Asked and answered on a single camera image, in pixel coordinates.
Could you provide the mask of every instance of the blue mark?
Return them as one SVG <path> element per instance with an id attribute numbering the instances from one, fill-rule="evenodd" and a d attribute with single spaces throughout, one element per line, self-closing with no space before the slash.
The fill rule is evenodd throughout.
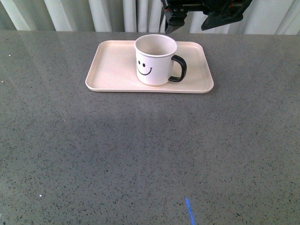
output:
<path id="1" fill-rule="evenodd" d="M 189 204 L 188 198 L 186 198 L 186 203 L 187 203 L 187 209 L 188 209 L 188 212 L 189 212 L 189 217 L 191 218 L 191 223 L 192 223 L 192 225 L 195 225 L 192 209 L 191 209 L 191 206 Z"/>

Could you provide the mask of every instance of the gray speckled countertop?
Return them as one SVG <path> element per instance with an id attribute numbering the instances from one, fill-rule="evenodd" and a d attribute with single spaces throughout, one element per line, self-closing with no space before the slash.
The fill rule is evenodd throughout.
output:
<path id="1" fill-rule="evenodd" d="M 300 36 L 172 34 L 206 94 L 97 93 L 99 43 L 0 31 L 0 225 L 299 224 Z"/>

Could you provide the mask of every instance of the mug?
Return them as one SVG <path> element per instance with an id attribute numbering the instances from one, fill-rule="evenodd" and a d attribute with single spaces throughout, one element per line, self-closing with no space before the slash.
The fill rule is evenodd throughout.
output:
<path id="1" fill-rule="evenodd" d="M 186 75 L 187 64 L 175 55 L 177 43 L 161 34 L 148 34 L 135 41 L 136 74 L 139 80 L 150 86 L 160 86 L 169 81 L 180 82 Z M 172 76 L 173 62 L 181 65 L 181 76 Z"/>

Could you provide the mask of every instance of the beige tray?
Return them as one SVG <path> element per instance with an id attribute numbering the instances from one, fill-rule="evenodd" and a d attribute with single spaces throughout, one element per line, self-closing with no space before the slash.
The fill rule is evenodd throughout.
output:
<path id="1" fill-rule="evenodd" d="M 187 63 L 187 74 L 181 82 L 156 87 L 143 84 L 136 76 L 134 41 L 105 41 L 98 46 L 85 84 L 92 91 L 102 92 L 209 92 L 214 82 L 203 48 L 194 42 L 177 43 L 176 54 Z M 172 76 L 180 73 L 181 67 L 175 62 Z"/>

